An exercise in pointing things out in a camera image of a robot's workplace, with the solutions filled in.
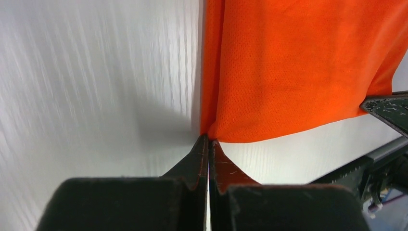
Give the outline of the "orange t-shirt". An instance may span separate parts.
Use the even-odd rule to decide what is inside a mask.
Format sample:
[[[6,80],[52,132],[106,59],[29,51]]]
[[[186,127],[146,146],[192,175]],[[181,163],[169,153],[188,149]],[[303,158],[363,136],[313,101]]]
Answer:
[[[363,115],[392,93],[405,0],[208,0],[200,132],[255,142]]]

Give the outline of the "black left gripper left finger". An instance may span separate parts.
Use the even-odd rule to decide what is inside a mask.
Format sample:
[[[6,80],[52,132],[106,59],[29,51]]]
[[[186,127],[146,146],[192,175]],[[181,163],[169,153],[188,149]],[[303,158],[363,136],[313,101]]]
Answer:
[[[39,231],[204,231],[208,137],[160,177],[71,178],[49,200]]]

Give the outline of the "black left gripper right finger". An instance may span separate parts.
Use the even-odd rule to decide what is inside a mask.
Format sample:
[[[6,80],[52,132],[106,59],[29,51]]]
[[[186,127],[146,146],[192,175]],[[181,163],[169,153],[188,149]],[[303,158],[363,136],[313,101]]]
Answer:
[[[352,193],[336,184],[262,185],[209,144],[214,231],[367,231]]]

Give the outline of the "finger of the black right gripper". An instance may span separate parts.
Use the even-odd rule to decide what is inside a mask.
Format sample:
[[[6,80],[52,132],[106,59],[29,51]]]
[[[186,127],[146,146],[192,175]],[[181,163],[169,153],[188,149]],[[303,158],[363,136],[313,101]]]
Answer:
[[[408,136],[408,92],[390,96],[367,97],[360,109],[382,121],[401,135]]]

